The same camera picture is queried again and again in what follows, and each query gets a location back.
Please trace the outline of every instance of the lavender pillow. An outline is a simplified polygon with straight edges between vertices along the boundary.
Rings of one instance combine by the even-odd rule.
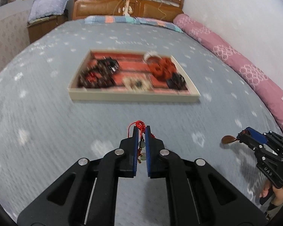
[[[34,0],[28,22],[47,17],[49,15],[62,15],[68,0]]]

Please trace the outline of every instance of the finger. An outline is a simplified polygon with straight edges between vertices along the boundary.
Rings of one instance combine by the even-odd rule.
[[[263,192],[262,192],[262,197],[266,197],[268,195],[268,190],[264,190]]]
[[[283,191],[283,187],[282,187],[282,188],[277,189],[275,186],[272,186],[272,190],[274,191],[274,193],[275,193],[275,194],[277,194],[278,192]]]
[[[269,190],[271,186],[272,186],[272,183],[269,180],[266,180],[264,183],[263,190]]]

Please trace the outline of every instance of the light blue bedspread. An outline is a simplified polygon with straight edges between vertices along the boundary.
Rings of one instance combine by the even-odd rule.
[[[67,86],[90,49],[155,50],[173,55],[201,97],[193,104],[73,102]],[[183,159],[203,158],[245,196],[265,179],[243,144],[220,145],[245,127],[281,134],[253,90],[186,34],[150,25],[67,22],[27,47],[0,73],[0,203],[19,213],[79,158],[103,157],[142,120]],[[169,225],[164,179],[120,179],[116,225]]]
[[[84,19],[85,24],[95,25],[95,24],[105,24],[105,23],[127,23],[127,24],[136,24],[136,25],[153,25],[165,27],[170,30],[183,33],[183,31],[176,25],[170,22],[161,21],[158,19],[151,18],[140,18],[140,17],[130,17],[130,16],[88,16]]]

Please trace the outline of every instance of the white wall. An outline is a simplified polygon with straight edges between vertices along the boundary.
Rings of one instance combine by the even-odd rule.
[[[185,0],[183,11],[283,89],[283,0]]]

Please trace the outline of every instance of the pink pillow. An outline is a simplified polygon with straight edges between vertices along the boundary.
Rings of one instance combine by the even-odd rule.
[[[203,24],[186,14],[177,15],[173,22],[237,72],[261,98],[283,131],[283,90],[278,85]]]

